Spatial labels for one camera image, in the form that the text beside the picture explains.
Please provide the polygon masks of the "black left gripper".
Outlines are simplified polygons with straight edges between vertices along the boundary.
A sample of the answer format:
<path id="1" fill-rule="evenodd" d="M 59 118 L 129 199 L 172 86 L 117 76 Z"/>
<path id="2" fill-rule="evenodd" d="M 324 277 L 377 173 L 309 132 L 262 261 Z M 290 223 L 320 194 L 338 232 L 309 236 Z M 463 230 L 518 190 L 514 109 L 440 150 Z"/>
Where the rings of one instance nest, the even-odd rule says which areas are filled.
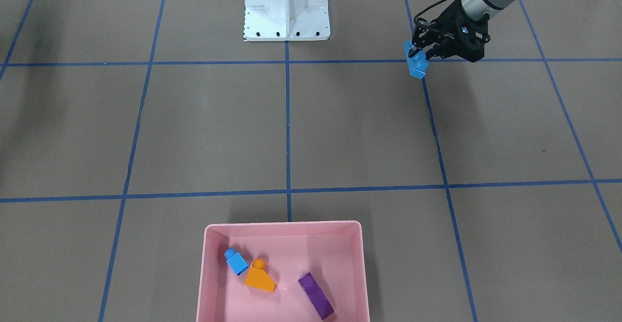
<path id="1" fill-rule="evenodd" d="M 468 15 L 464 11 L 461 0 L 454 0 L 433 21 L 414 21 L 414 32 L 411 39 L 412 52 L 418 53 L 426 49 L 427 61 L 433 58 L 442 58 L 444 53 L 448 53 L 449 41 L 453 39 L 452 24 L 458 14 Z"/>

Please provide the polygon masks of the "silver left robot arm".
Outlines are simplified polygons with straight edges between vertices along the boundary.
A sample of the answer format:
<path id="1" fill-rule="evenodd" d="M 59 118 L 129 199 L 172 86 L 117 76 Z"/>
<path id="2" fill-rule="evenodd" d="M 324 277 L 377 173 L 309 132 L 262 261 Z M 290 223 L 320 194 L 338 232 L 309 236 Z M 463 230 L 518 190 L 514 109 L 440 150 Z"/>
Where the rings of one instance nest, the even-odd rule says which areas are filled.
<path id="1" fill-rule="evenodd" d="M 516 0 L 442 0 L 414 17 L 406 59 L 429 61 L 458 56 L 471 63 L 484 58 L 491 40 L 488 22 Z"/>

